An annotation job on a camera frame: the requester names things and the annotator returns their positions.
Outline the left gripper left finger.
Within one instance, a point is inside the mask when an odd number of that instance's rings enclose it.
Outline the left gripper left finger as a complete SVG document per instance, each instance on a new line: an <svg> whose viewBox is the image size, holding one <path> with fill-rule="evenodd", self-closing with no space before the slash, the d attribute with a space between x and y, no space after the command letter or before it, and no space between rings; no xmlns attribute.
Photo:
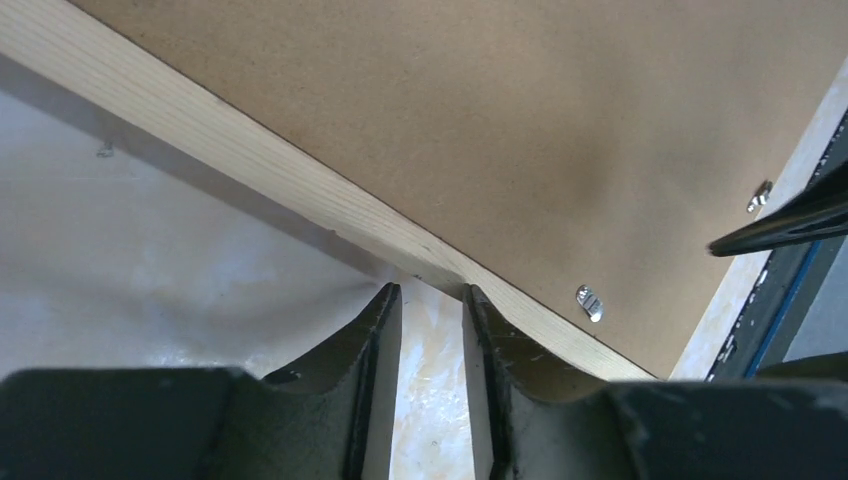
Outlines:
<svg viewBox="0 0 848 480"><path fill-rule="evenodd" d="M5 479L385 479L402 290L256 377L238 367L28 369L1 383Z"/></svg>

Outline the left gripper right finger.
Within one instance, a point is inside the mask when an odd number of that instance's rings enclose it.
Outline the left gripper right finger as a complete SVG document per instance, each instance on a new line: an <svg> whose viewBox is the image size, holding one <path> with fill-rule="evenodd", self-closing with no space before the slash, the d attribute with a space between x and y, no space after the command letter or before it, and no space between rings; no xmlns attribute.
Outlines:
<svg viewBox="0 0 848 480"><path fill-rule="evenodd" d="M751 379L605 381L465 285L463 336L479 479L843 479L847 357Z"/></svg>

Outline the wooden picture frame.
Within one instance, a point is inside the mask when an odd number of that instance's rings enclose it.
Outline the wooden picture frame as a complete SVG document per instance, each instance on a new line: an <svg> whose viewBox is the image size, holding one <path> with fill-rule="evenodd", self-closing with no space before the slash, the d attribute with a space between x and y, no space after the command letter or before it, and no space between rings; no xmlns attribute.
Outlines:
<svg viewBox="0 0 848 480"><path fill-rule="evenodd" d="M3 2L2 54L442 291L479 285L521 330L590 374L605 380L668 379L638 366L89 15L81 2ZM793 157L773 180L768 211L807 182L846 105L847 57ZM764 258L728 260L694 341L698 352L711 353L710 365Z"/></svg>

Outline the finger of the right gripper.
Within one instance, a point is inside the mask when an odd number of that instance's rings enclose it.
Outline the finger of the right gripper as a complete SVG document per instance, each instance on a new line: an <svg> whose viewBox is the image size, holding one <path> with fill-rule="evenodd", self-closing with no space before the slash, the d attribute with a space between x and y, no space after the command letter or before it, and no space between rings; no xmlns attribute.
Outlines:
<svg viewBox="0 0 848 480"><path fill-rule="evenodd" d="M773 250L847 234L847 179L822 178L771 215L707 246L715 257Z"/></svg>

